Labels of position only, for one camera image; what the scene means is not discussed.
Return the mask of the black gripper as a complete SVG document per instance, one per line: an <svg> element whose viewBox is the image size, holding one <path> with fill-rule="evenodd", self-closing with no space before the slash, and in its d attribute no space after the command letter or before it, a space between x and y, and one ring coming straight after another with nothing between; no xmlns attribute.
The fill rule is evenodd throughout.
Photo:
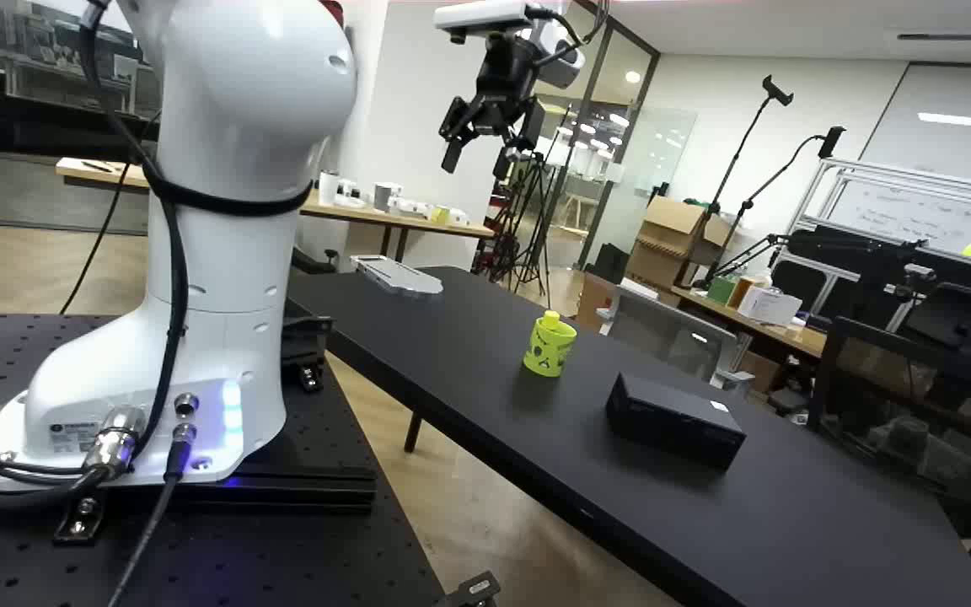
<svg viewBox="0 0 971 607"><path fill-rule="evenodd" d="M475 91L456 98L443 118L446 138L443 168L456 172L462 147L479 136L504 136L528 107L540 47L524 38L491 33L475 76ZM504 178L517 146L504 141L495 155L491 178Z"/></svg>

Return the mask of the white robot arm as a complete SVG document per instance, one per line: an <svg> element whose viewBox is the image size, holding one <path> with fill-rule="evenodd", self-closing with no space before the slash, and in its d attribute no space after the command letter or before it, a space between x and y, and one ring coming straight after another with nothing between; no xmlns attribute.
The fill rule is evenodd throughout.
<svg viewBox="0 0 971 607"><path fill-rule="evenodd" d="M301 207L358 96L322 0L89 0L77 50L121 14L162 85L147 277L127 314L57 343L0 409L0 496L214 487L286 425L281 335Z"/></svg>

